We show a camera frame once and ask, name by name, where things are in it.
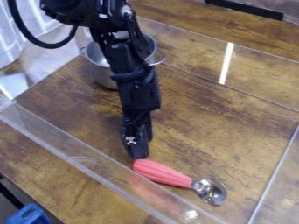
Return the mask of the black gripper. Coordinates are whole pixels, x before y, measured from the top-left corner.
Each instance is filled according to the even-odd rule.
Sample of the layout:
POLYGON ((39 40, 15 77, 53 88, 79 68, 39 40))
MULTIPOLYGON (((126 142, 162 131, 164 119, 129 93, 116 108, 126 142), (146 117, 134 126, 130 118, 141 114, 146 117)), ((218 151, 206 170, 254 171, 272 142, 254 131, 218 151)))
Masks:
POLYGON ((148 142, 153 139, 150 112, 161 105, 154 68, 112 68, 122 109, 121 140, 132 159, 149 156, 148 142))

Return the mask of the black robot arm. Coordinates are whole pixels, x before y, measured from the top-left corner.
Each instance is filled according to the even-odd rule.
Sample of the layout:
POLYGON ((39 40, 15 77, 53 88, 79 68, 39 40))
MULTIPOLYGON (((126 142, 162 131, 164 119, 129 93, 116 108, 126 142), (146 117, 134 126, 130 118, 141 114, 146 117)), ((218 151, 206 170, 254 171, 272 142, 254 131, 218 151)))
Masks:
POLYGON ((154 67, 145 59, 152 44, 138 28, 126 0, 39 0, 45 15, 89 28, 110 68, 121 102, 121 139, 132 159, 149 157, 150 112, 161 106, 154 67))

